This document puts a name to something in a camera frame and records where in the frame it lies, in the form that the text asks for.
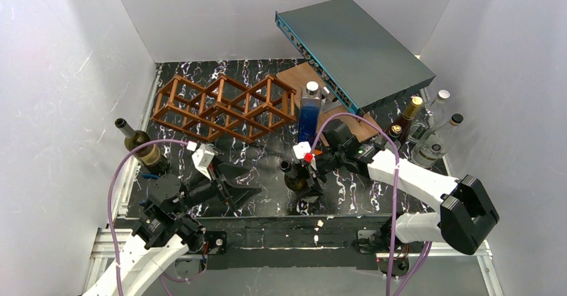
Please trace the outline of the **dark bottle black cap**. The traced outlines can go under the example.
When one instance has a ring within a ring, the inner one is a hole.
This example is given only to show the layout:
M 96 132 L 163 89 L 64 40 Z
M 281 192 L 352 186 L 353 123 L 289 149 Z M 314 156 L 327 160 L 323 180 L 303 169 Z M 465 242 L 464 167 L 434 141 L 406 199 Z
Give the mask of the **dark bottle black cap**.
M 284 173 L 285 185 L 293 193 L 299 196 L 310 191 L 312 179 L 307 168 L 289 160 L 281 161 L 279 168 Z

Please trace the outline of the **blue glass bottle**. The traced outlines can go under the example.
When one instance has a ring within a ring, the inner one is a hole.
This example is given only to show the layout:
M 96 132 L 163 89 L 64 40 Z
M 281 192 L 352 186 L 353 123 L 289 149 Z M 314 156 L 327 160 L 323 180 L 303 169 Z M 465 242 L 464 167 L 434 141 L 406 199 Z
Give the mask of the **blue glass bottle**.
M 303 88 L 300 98 L 300 117 L 298 120 L 298 142 L 314 143 L 320 107 L 321 90 L 317 82 L 310 81 Z

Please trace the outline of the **dark bottle gold cap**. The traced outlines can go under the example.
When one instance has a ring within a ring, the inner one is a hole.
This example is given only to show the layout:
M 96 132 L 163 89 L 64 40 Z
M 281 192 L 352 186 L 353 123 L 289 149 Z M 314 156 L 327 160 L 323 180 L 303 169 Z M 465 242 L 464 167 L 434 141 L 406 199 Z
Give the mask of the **dark bottle gold cap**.
M 397 134 L 397 140 L 400 144 L 404 144 L 406 142 L 407 136 L 409 135 L 409 128 L 417 114 L 420 112 L 422 105 L 422 97 L 413 96 L 404 112 L 388 127 L 388 133 L 390 133 L 392 127 L 399 126 L 400 132 Z

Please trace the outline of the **clear bottle white label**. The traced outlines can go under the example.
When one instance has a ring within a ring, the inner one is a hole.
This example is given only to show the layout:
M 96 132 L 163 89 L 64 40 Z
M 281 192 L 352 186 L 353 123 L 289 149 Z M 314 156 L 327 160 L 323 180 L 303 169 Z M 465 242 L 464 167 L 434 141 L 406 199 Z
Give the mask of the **clear bottle white label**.
M 431 168 L 456 143 L 457 131 L 463 121 L 462 114 L 453 114 L 447 123 L 428 130 L 413 148 L 411 162 L 422 168 Z

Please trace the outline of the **clear glass bottle dark label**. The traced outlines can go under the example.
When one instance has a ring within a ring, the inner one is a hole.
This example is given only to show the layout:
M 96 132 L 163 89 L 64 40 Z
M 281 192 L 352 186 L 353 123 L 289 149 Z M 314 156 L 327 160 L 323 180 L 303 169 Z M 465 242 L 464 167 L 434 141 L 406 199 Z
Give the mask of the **clear glass bottle dark label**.
M 414 118 L 407 136 L 411 143 L 417 143 L 426 132 L 440 126 L 445 118 L 444 103 L 450 98 L 447 90 L 439 90 L 436 97 L 424 105 Z

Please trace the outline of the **clear bottle rack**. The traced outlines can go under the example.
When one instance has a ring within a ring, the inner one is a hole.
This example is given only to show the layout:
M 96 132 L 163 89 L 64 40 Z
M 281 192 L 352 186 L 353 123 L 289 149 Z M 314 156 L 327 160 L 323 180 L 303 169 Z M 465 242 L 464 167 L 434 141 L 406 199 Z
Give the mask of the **clear bottle rack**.
M 403 131 L 402 127 L 399 126 L 399 125 L 397 125 L 397 124 L 391 126 L 391 127 L 388 129 L 388 133 L 387 133 L 388 138 L 387 138 L 387 139 L 384 139 L 384 141 L 383 141 L 383 142 L 384 142 L 384 146 L 385 146 L 385 147 L 391 147 L 390 141 L 392 141 L 393 144 L 394 144 L 397 148 L 399 148 L 399 147 L 401 146 L 400 138 L 401 138 L 402 131 Z

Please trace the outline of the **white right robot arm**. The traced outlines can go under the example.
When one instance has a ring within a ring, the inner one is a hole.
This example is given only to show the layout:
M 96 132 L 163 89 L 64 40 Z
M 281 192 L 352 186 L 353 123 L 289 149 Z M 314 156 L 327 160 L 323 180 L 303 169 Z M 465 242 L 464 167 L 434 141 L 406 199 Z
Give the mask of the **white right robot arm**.
M 456 251 L 474 254 L 499 221 L 499 215 L 481 181 L 471 175 L 462 179 L 437 174 L 371 140 L 359 142 L 349 127 L 333 119 L 323 132 L 328 145 L 313 154 L 309 142 L 293 146 L 300 178 L 306 180 L 308 196 L 319 196 L 327 173 L 345 167 L 352 173 L 397 187 L 419 199 L 432 212 L 394 213 L 362 244 L 390 248 L 413 242 L 447 243 Z

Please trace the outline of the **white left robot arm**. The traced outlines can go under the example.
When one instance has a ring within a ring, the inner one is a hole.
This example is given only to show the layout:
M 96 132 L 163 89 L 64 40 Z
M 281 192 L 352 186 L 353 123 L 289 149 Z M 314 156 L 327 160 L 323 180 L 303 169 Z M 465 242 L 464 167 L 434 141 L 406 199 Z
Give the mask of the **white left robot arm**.
M 208 229 L 189 211 L 213 198 L 238 211 L 262 191 L 257 186 L 231 184 L 245 171 L 214 159 L 204 172 L 187 181 L 175 174 L 159 176 L 141 204 L 143 212 L 131 235 L 117 250 L 118 258 L 85 294 L 141 295 L 181 255 L 197 255 L 206 265 L 210 255 L 226 253 L 227 232 Z

